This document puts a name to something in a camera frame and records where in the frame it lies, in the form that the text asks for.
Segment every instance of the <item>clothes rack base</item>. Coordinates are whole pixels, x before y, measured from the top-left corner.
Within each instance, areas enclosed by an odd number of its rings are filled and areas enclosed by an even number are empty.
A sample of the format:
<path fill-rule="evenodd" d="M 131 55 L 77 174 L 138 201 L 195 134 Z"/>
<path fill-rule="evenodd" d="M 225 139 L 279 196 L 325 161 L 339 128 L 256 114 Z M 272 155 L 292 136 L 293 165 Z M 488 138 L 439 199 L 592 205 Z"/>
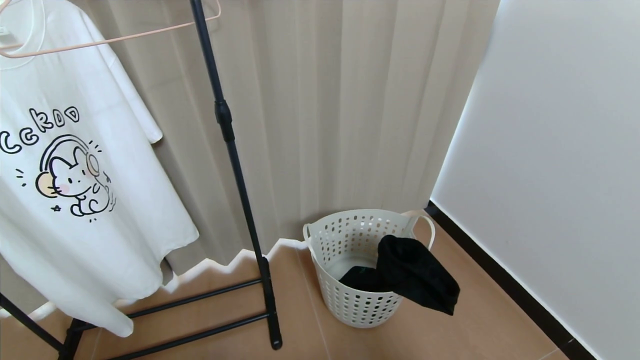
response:
<path fill-rule="evenodd" d="M 142 311 L 129 314 L 129 318 L 137 318 L 139 316 L 149 315 L 158 311 L 171 309 L 172 307 L 189 304 L 191 302 L 207 299 L 209 297 L 227 293 L 230 291 L 245 288 L 251 285 L 262 285 L 264 304 L 266 310 L 263 313 L 252 315 L 236 322 L 228 323 L 222 326 L 215 327 L 206 331 L 199 332 L 197 334 L 185 336 L 176 340 L 168 341 L 160 345 L 156 345 L 143 350 L 131 352 L 128 354 L 113 357 L 109 360 L 127 360 L 135 359 L 137 357 L 153 354 L 168 348 L 176 347 L 186 343 L 190 343 L 195 340 L 206 338 L 215 334 L 219 334 L 223 331 L 235 329 L 243 325 L 247 325 L 252 322 L 266 319 L 269 329 L 269 339 L 271 341 L 271 347 L 273 350 L 278 350 L 282 347 L 282 335 L 280 334 L 280 325 L 278 324 L 278 313 L 276 312 L 275 296 L 273 294 L 273 285 L 271 283 L 271 272 L 269 271 L 269 261 L 262 255 L 260 250 L 260 243 L 258 242 L 258 236 L 255 229 L 255 223 L 253 221 L 253 214 L 249 203 L 249 196 L 246 191 L 246 185 L 244 183 L 244 177 L 242 174 L 242 168 L 240 166 L 240 160 L 235 143 L 235 135 L 233 127 L 231 126 L 231 111 L 225 101 L 222 94 L 222 87 L 220 85 L 220 79 L 218 77 L 218 70 L 216 68 L 216 60 L 211 48 L 211 39 L 209 38 L 209 32 L 207 30 L 207 23 L 205 21 L 204 10 L 202 8 L 202 0 L 189 0 L 191 3 L 191 9 L 193 11 L 193 18 L 195 21 L 196 30 L 198 32 L 198 38 L 200 39 L 200 45 L 202 46 L 202 54 L 204 55 L 205 64 L 207 65 L 207 72 L 209 74 L 209 80 L 211 82 L 211 88 L 215 97 L 215 112 L 216 120 L 222 130 L 222 135 L 225 143 L 227 144 L 227 151 L 229 153 L 229 159 L 236 178 L 236 185 L 240 194 L 240 200 L 244 211 L 244 218 L 249 230 L 251 243 L 253 245 L 253 251 L 255 252 L 255 258 L 258 262 L 258 268 L 260 270 L 260 277 L 257 279 L 241 282 L 239 284 L 227 286 L 225 288 L 212 290 L 206 293 L 195 295 L 192 297 L 180 299 L 167 304 L 151 307 Z M 58 360 L 73 360 L 78 344 L 82 338 L 84 331 L 95 328 L 94 325 L 86 323 L 82 320 L 73 319 L 71 326 L 67 330 L 67 337 L 65 342 L 62 343 L 54 336 L 49 334 L 45 329 L 34 322 L 30 317 L 21 311 L 15 304 L 0 293 L 0 306 L 2 306 L 7 312 L 13 315 L 16 320 L 24 324 L 29 330 L 40 337 L 43 341 L 49 344 L 52 348 L 58 351 Z"/>

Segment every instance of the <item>white plastic basket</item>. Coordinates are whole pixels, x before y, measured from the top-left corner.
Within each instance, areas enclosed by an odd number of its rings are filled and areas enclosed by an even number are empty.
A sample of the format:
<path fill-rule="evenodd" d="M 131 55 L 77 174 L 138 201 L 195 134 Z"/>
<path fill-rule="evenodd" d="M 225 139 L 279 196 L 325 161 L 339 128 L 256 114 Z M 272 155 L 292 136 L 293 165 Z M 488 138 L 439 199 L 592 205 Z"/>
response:
<path fill-rule="evenodd" d="M 335 213 L 303 228 L 311 251 L 324 303 L 343 323 L 359 328 L 375 327 L 387 321 L 400 306 L 394 292 L 370 293 L 343 285 L 342 278 L 353 266 L 376 267 L 378 244 L 393 234 L 414 238 L 413 227 L 425 218 L 431 227 L 431 250 L 435 227 L 425 216 L 406 217 L 386 210 L 359 209 Z"/>

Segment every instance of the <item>beige curtain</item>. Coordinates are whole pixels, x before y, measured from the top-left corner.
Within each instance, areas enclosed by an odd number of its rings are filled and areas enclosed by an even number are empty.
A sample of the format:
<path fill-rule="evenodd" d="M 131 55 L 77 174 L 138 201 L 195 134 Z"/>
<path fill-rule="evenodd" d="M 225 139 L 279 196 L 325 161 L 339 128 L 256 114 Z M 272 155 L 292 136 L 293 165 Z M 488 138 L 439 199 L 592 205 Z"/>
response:
<path fill-rule="evenodd" d="M 106 38 L 191 20 L 186 0 L 74 2 Z M 427 204 L 498 2 L 221 0 L 209 33 L 265 253 L 335 211 Z M 200 230 L 168 261 L 228 263 L 251 244 L 194 27 L 113 48 Z"/>

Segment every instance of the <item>tiled floor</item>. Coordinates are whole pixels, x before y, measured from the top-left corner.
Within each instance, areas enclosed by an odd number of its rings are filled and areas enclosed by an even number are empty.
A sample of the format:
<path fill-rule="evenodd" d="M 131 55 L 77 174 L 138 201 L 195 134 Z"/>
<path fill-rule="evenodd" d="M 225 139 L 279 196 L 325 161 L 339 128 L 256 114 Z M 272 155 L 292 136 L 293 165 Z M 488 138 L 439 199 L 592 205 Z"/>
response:
<path fill-rule="evenodd" d="M 416 235 L 429 236 L 420 221 Z M 436 229 L 433 253 L 460 284 L 456 314 L 447 316 L 405 300 L 387 323 L 355 329 L 325 308 L 310 254 L 301 244 L 281 242 L 270 254 L 283 347 L 271 350 L 264 320 L 143 359 L 491 359 L 566 360 L 561 351 L 493 280 L 445 233 Z M 126 312 L 143 309 L 258 276 L 255 260 L 243 257 L 231 274 L 208 269 L 173 292 L 159 290 Z M 106 359 L 231 322 L 263 310 L 260 286 L 251 286 L 135 320 L 128 338 L 100 329 L 83 336 L 76 359 Z M 59 314 L 57 333 L 68 325 Z M 3 322 L 3 330 L 15 324 Z M 55 359 L 37 339 L 2 337 L 2 360 Z"/>

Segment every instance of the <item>clothes hanger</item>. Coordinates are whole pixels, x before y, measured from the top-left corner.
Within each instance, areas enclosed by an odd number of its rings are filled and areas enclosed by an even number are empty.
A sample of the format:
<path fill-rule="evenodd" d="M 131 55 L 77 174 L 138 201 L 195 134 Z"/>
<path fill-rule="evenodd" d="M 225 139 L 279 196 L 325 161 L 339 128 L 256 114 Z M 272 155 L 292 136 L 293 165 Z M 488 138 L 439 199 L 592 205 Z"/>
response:
<path fill-rule="evenodd" d="M 0 4 L 0 14 L 2 14 L 2 11 L 4 11 L 4 9 L 11 3 L 11 0 L 4 0 L 4 2 L 2 4 Z M 216 0 L 216 5 L 218 5 L 218 14 L 212 17 L 208 17 L 205 20 L 209 21 L 209 20 L 213 20 L 213 19 L 217 19 L 218 17 L 220 17 L 220 15 L 222 15 L 222 7 L 220 6 L 220 0 Z M 184 24 L 180 24 L 180 25 L 174 25 L 174 26 L 169 26 L 167 28 L 163 28 L 163 29 L 158 29 L 158 30 L 152 30 L 152 31 L 145 31 L 143 33 L 138 33 L 138 34 L 133 34 L 133 35 L 127 35 L 124 37 L 119 37 L 119 38 L 112 38 L 109 40 L 102 40 L 102 41 L 96 41 L 96 42 L 88 42 L 86 44 L 79 44 L 79 45 L 72 45 L 72 46 L 65 46 L 65 47 L 59 47 L 57 49 L 49 49 L 49 50 L 41 50 L 41 51 L 34 51 L 32 53 L 22 53 L 22 54 L 9 54 L 6 53 L 4 50 L 6 49 L 12 49 L 14 47 L 20 47 L 22 45 L 9 45 L 9 46 L 3 46 L 0 47 L 0 56 L 4 56 L 5 58 L 11 58 L 11 59 L 19 59 L 19 58 L 28 58 L 30 56 L 38 56 L 38 55 L 44 55 L 44 54 L 52 54 L 52 53 L 59 53 L 61 51 L 68 51 L 68 50 L 75 50 L 75 49 L 82 49 L 83 47 L 91 47 L 91 46 L 96 46 L 96 45 L 102 45 L 102 44 L 110 44 L 112 42 L 118 42 L 118 41 L 123 41 L 123 40 L 129 40 L 132 38 L 139 38 L 139 37 L 145 37 L 147 35 L 152 35 L 152 34 L 158 34 L 158 33 L 164 33 L 165 31 L 169 31 L 169 30 L 175 30 L 175 29 L 180 29 L 180 28 L 185 28 L 187 26 L 193 25 L 194 22 L 186 22 Z"/>

